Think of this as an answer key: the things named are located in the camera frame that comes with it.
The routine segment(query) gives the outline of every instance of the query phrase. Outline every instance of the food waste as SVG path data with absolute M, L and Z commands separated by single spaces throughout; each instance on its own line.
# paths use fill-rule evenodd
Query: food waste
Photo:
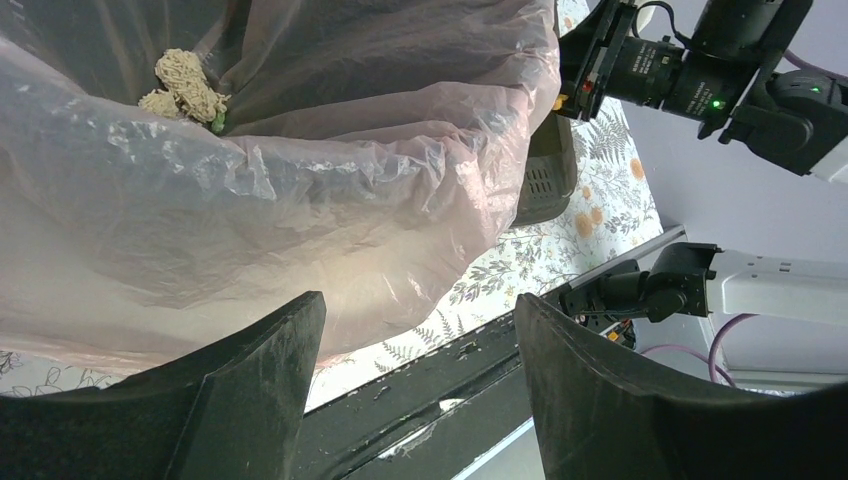
M 165 88 L 157 88 L 138 101 L 143 110 L 178 120 L 192 119 L 207 125 L 214 134 L 224 130 L 227 100 L 209 87 L 200 58 L 178 48 L 165 50 L 156 62 L 154 73 Z

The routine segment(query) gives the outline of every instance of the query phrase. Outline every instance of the green vegetable piece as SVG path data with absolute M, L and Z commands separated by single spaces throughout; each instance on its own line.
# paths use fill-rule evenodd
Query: green vegetable piece
M 218 112 L 218 115 L 215 116 L 215 120 L 212 120 L 212 125 L 209 126 L 209 130 L 211 130 L 215 135 L 223 132 L 226 116 L 227 115 L 224 112 Z

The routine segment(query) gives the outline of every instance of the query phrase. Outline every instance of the translucent pink plastic bag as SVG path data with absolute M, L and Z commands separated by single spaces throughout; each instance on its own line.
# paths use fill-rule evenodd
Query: translucent pink plastic bag
M 129 373 L 324 292 L 322 357 L 422 322 L 515 215 L 552 0 L 0 5 L 0 348 Z M 167 48 L 225 137 L 135 102 Z

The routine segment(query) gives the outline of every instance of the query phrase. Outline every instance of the patterned tablecloth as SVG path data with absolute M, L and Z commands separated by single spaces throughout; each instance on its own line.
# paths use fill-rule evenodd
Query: patterned tablecloth
M 559 28 L 584 18 L 585 0 L 558 0 Z M 568 210 L 548 223 L 511 230 L 477 259 L 418 328 L 342 357 L 315 373 L 311 410 L 511 310 L 516 296 L 544 293 L 662 233 L 621 104 L 607 100 L 597 120 L 575 123 L 579 180 Z M 32 396 L 85 386 L 103 375 L 15 352 L 0 352 L 0 394 Z

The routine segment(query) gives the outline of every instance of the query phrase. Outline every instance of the table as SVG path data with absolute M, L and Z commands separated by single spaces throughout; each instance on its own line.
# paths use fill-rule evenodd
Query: table
M 561 32 L 589 13 L 585 0 L 557 0 Z M 597 120 L 572 125 L 578 185 L 567 211 L 505 233 L 478 258 L 417 328 L 317 369 L 307 411 L 388 373 L 662 233 L 645 171 L 617 100 Z M 121 380 L 16 352 L 0 352 L 0 394 L 28 397 Z

